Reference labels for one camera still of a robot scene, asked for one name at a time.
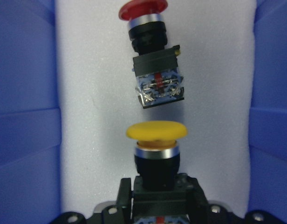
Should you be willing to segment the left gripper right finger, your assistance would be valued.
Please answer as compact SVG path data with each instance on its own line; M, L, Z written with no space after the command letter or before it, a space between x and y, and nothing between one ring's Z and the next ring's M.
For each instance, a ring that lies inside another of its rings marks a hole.
M186 213L191 224L208 223L208 201L197 178L186 173L178 174L179 180L185 185Z

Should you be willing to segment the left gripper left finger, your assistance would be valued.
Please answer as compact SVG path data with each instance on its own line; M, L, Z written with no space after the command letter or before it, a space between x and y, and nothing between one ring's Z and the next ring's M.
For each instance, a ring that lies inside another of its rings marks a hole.
M121 215L124 224L133 224L133 191L130 178L120 180L116 199L116 208Z

